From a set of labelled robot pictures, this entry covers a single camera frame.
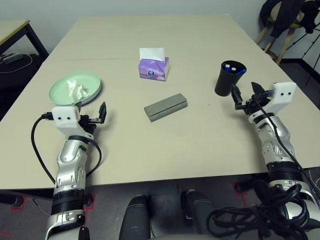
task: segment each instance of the chair leg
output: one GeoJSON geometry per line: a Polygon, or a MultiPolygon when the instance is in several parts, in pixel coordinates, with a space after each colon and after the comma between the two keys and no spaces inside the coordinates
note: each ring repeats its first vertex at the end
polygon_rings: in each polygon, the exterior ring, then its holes
{"type": "Polygon", "coordinates": [[[272,22],[268,21],[264,27],[264,29],[262,29],[262,31],[259,33],[258,37],[256,38],[256,40],[254,41],[256,44],[259,44],[260,41],[264,38],[264,36],[269,32],[270,28],[272,27],[272,22]]]}
{"type": "Polygon", "coordinates": [[[294,33],[295,33],[295,28],[289,28],[289,31],[288,31],[288,34],[286,35],[285,37],[285,40],[284,40],[284,43],[283,43],[283,46],[281,48],[281,51],[279,53],[279,56],[277,57],[276,59],[276,64],[280,64],[282,58],[284,57],[286,51],[287,51],[287,48],[289,46],[289,44],[291,43],[293,37],[294,37],[294,33]]]}
{"type": "Polygon", "coordinates": [[[274,44],[276,38],[272,37],[271,40],[268,42],[268,44],[266,45],[264,52],[266,53],[269,49],[271,49],[272,45],[274,44]]]}

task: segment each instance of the table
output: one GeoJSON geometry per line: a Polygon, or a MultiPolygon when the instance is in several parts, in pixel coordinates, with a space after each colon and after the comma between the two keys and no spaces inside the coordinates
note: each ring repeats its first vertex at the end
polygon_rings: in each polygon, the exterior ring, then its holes
{"type": "MultiPolygon", "coordinates": [[[[48,99],[50,86],[76,71],[95,73],[103,84],[82,114],[97,116],[103,101],[108,112],[94,134],[103,162],[88,185],[265,172],[261,143],[248,117],[234,110],[231,96],[214,92],[225,60],[247,67],[238,83],[244,100],[253,94],[251,81],[266,89],[275,81],[291,81],[228,15],[80,18],[0,123],[0,189],[52,187],[32,149],[30,131],[34,121],[54,107],[48,99]],[[83,32],[77,31],[81,25],[83,32]],[[156,35],[150,34],[152,26],[156,35]],[[69,45],[71,39],[82,43],[69,45]],[[165,47],[171,57],[166,82],[139,78],[139,47],[165,47]],[[144,107],[177,93],[187,98],[188,107],[151,123],[144,107]]],[[[278,115],[291,132],[301,165],[319,165],[319,110],[297,89],[292,103],[278,115]]],[[[42,121],[35,141],[55,175],[64,136],[53,121],[42,121]]],[[[90,149],[88,168],[98,159],[90,149]]]]}
{"type": "Polygon", "coordinates": [[[15,42],[24,35],[28,37],[34,48],[44,61],[48,57],[48,52],[39,40],[38,36],[29,24],[29,20],[0,20],[0,54],[8,50],[15,42]]]}

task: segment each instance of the white wall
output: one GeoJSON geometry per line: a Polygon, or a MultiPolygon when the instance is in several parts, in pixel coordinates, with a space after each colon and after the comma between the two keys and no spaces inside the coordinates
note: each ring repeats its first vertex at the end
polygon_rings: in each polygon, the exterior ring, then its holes
{"type": "MultiPolygon", "coordinates": [[[[31,26],[49,52],[80,16],[228,13],[255,39],[262,29],[259,12],[264,2],[265,0],[2,0],[0,19],[30,19],[31,26]]],[[[291,49],[287,56],[299,58],[311,40],[312,37],[308,36],[291,49]]],[[[281,44],[282,41],[277,40],[274,45],[275,52],[280,49],[281,44]]],[[[306,57],[310,65],[318,56],[315,50],[316,48],[306,57]]],[[[26,39],[17,42],[14,51],[35,52],[26,39]]]]}

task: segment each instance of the crumpled tissue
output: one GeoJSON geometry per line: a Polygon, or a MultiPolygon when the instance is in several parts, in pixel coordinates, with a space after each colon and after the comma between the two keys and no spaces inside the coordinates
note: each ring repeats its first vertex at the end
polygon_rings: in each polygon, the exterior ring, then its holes
{"type": "Polygon", "coordinates": [[[89,96],[89,94],[84,90],[83,86],[81,84],[77,84],[75,79],[68,80],[67,83],[69,88],[69,97],[71,97],[75,103],[89,96]]]}

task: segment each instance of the white tissue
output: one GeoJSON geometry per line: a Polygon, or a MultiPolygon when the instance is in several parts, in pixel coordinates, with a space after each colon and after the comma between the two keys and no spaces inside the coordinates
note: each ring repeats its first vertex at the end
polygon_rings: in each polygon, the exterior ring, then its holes
{"type": "Polygon", "coordinates": [[[151,59],[164,62],[165,49],[163,47],[140,48],[140,60],[141,59],[151,59]]]}
{"type": "Polygon", "coordinates": [[[88,97],[89,94],[84,90],[81,84],[77,84],[76,80],[68,80],[69,97],[73,99],[73,102],[78,102],[82,98],[88,97]]]}

